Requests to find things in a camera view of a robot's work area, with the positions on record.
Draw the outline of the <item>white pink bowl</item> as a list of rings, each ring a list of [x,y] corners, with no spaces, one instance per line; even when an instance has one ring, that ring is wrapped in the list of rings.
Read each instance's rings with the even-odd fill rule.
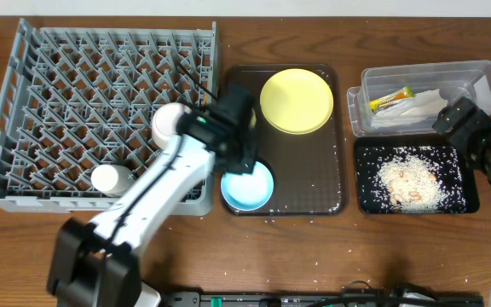
[[[152,139],[161,149],[165,149],[169,140],[176,134],[176,124],[184,113],[191,108],[181,103],[172,102],[159,107],[151,120]]]

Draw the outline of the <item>white cup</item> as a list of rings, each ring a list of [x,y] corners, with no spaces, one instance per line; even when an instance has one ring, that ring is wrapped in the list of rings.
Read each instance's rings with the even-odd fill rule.
[[[91,173],[93,187],[109,197],[124,195],[135,181],[131,170],[122,165],[99,165]]]

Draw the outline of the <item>green orange snack wrapper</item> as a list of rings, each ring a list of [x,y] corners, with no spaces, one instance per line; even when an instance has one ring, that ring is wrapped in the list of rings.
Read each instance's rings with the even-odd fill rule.
[[[402,89],[390,93],[386,96],[382,96],[375,100],[370,101],[370,107],[373,113],[377,113],[387,107],[391,107],[396,104],[397,101],[407,98],[413,98],[414,93],[409,86],[404,86]]]

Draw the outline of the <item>white napkin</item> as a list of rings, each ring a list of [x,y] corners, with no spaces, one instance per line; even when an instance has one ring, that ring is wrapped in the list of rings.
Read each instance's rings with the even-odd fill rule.
[[[448,100],[441,97],[440,90],[428,90],[412,97],[384,102],[373,111],[371,126],[410,125],[435,117],[448,104]]]

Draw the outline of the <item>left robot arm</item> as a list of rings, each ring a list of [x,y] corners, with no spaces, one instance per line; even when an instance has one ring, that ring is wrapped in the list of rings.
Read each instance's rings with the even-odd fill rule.
[[[229,84],[206,112],[185,112],[164,152],[113,207],[88,223],[70,218],[62,225],[46,286],[59,306],[161,304],[161,294],[142,279],[140,258],[194,186],[215,172],[252,173],[255,101],[242,86]]]

